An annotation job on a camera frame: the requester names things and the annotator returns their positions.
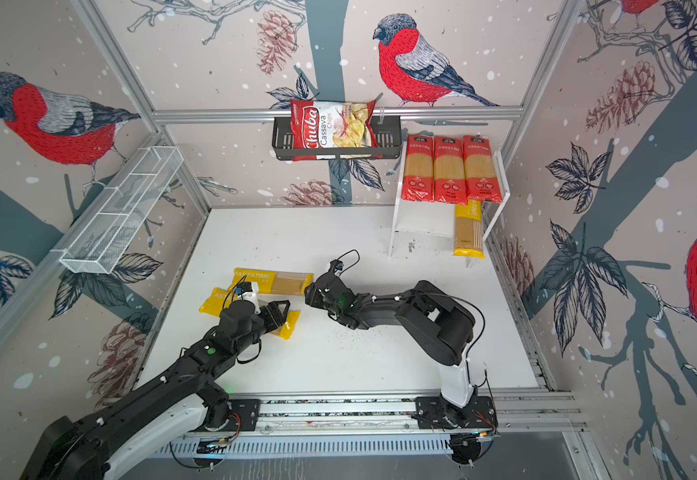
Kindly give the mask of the yellow pasta bag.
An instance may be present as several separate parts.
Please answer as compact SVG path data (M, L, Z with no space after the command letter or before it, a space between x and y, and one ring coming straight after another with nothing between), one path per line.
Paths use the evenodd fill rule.
M228 308L234 300L238 299L240 299L240 296L232 294L230 290L214 288L210 297L198 308L198 312L218 317L224 308ZM277 328L270 330L268 333L276 335L284 340L290 340L296 329L296 322L300 319L300 311L290 310L288 302L284 300L268 302L266 306L273 306L275 303L278 304L280 313L286 312L286 319Z
M298 296L314 282L314 274L236 268L232 285L239 281L258 284L260 294Z
M470 199L455 210L454 256L484 259L482 202Z

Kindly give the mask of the red spaghetti bag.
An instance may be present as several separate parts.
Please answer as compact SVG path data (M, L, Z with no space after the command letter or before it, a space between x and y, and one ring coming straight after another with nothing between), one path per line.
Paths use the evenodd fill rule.
M434 138L408 136L401 198L414 202L434 201Z
M504 197L490 141L465 136L463 152L468 200L502 203Z
M468 203L462 141L436 136L434 143L434 198L448 204Z

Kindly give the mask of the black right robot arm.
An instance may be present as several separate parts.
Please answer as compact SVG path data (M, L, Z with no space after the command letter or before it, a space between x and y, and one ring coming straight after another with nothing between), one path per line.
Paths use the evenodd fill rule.
M446 429L473 425L468 409L474 405L476 387L465 353L474 341L476 319L452 296L427 280L393 295L356 294L340 274L330 271L304 288L304 301L348 329L404 328L440 367L442 387L435 410L420 413L418 420Z

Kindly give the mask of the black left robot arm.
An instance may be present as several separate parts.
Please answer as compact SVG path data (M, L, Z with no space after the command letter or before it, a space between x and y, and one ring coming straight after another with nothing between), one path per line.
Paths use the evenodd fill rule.
M286 324L290 301L236 300L178 359L114 404L78 421L64 416L40 436L24 479L120 479L172 440L198 428L236 437L252 416L234 411L218 378L238 356Z

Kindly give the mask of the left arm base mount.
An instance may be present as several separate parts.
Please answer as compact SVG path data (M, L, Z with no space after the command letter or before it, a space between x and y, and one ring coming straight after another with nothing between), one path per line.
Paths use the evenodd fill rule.
M260 399L230 398L222 387L208 386L198 392L202 399L202 423L198 430L208 432L253 432L260 417Z

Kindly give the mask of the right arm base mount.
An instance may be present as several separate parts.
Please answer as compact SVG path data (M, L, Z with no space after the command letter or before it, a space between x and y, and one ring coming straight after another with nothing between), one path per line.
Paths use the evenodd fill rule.
M420 428L497 430L497 410L492 396L474 393L464 407L448 402L442 395L415 399L412 418Z

